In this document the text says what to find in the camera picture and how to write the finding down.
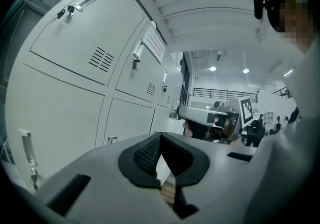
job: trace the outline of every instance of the ceiling light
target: ceiling light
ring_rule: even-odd
[[[284,75],[284,77],[286,77],[286,76],[288,76],[290,73],[292,73],[293,72],[293,70],[290,70],[290,71],[288,71],[285,75]]]

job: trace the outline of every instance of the white locker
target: white locker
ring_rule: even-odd
[[[95,148],[104,96],[25,65],[20,72],[23,76],[13,74],[11,81],[15,86],[7,98],[10,147],[27,186],[31,186],[28,181],[32,168],[28,158],[35,157],[40,186],[52,174]],[[31,137],[22,137],[25,133]]]
[[[149,23],[147,23],[139,39],[143,38],[149,26]],[[160,84],[162,80],[162,66],[150,50],[144,46],[139,58],[140,62],[137,63],[135,69],[133,69],[133,60],[136,59],[133,51],[137,44],[140,43],[139,39],[129,53],[116,85],[116,90],[149,102],[155,102],[159,93],[162,91]]]
[[[170,108],[173,102],[173,92],[177,83],[176,76],[178,68],[175,66],[175,64],[172,61],[172,58],[167,53],[164,54],[162,63],[162,74],[164,74],[164,72],[166,71],[166,79],[165,82],[163,82],[163,79],[161,80],[159,87],[161,89],[165,87],[166,92],[164,92],[163,90],[157,92],[158,97],[156,104]]]
[[[110,77],[121,52],[143,14],[132,0],[70,0],[84,6],[72,17],[66,13],[47,24],[31,51],[102,85]]]
[[[169,117],[168,108],[157,108],[155,109],[152,126],[150,132],[166,132],[168,127]]]
[[[150,107],[113,98],[103,144],[110,143],[109,138],[117,137],[116,141],[119,142],[134,136],[148,134],[154,110]]]

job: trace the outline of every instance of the chair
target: chair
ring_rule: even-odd
[[[253,143],[254,147],[258,147],[260,141],[265,135],[266,129],[262,126],[262,122],[259,120],[254,120],[251,123],[251,126],[246,128],[247,132],[247,142],[245,146],[250,146]]]

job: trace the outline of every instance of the label sign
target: label sign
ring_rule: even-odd
[[[143,42],[145,46],[151,51],[151,53],[155,56],[155,58],[162,64],[162,60],[165,54],[165,46],[162,44],[159,37],[156,35],[155,30],[149,26],[146,31]]]

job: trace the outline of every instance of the metal railing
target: metal railing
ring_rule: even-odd
[[[274,92],[274,94],[276,94],[278,96],[285,97],[285,98],[291,98],[292,97],[292,95],[290,94],[290,92],[287,89],[287,87],[279,89],[278,91]]]
[[[233,100],[239,97],[250,96],[251,102],[258,103],[258,94],[230,90],[193,88],[193,96],[223,100]]]

